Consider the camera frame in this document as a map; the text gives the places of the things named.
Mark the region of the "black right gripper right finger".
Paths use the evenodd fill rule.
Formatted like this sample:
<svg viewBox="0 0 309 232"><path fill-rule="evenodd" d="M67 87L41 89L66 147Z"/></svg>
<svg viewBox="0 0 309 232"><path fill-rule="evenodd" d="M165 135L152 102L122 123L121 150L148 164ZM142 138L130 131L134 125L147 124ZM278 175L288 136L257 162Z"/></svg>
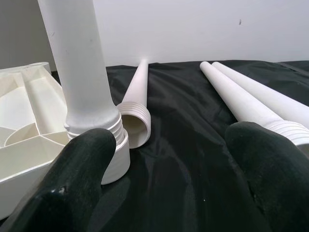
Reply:
<svg viewBox="0 0 309 232"><path fill-rule="evenodd" d="M252 122L230 125L225 142L272 231L309 232L309 157Z"/></svg>

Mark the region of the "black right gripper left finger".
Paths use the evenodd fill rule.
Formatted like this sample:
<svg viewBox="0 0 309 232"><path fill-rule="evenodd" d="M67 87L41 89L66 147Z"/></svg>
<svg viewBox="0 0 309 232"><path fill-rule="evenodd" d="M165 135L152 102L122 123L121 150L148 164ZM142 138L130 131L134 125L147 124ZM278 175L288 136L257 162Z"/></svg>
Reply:
<svg viewBox="0 0 309 232"><path fill-rule="evenodd" d="M72 139L0 232L86 232L115 149L115 137L107 129L91 129Z"/></svg>

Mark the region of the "white plastic table top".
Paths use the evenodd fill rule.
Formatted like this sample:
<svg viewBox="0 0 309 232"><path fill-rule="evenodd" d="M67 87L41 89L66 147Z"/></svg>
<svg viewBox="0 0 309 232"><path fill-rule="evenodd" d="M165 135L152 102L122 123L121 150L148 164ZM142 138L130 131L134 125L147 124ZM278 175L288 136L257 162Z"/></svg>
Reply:
<svg viewBox="0 0 309 232"><path fill-rule="evenodd" d="M75 137L66 114L47 62L0 70L0 196L23 196Z"/></svg>

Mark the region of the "white plastic table leg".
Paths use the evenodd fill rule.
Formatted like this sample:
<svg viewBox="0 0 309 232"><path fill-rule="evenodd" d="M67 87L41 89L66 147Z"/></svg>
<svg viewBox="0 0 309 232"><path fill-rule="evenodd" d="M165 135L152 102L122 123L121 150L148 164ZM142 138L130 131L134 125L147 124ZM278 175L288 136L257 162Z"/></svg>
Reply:
<svg viewBox="0 0 309 232"><path fill-rule="evenodd" d="M119 110L111 98L93 0L38 0L67 104L70 137L92 128L124 140Z"/></svg>
<svg viewBox="0 0 309 232"><path fill-rule="evenodd" d="M200 69L237 121L256 123L309 153L309 129L297 122L283 119L210 63L201 62Z"/></svg>
<svg viewBox="0 0 309 232"><path fill-rule="evenodd" d="M129 148L143 146L151 135L151 115L147 108L148 62L138 65L123 100L118 104L123 126L128 132Z"/></svg>
<svg viewBox="0 0 309 232"><path fill-rule="evenodd" d="M283 119L300 123L309 129L309 106L279 93L220 62L215 61L212 63L212 66L256 97Z"/></svg>

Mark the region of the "black cloth table cover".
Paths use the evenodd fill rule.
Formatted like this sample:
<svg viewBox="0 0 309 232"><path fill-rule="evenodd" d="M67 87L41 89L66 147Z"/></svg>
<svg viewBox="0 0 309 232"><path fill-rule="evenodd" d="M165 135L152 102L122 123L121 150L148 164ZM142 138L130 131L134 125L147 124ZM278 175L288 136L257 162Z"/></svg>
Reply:
<svg viewBox="0 0 309 232"><path fill-rule="evenodd" d="M273 232L225 142L237 122L218 102L203 110L205 97L193 99L210 86L200 74L171 72L169 83L184 84L184 103L163 102L169 87L152 88L154 134L124 177L101 186L86 232Z"/></svg>

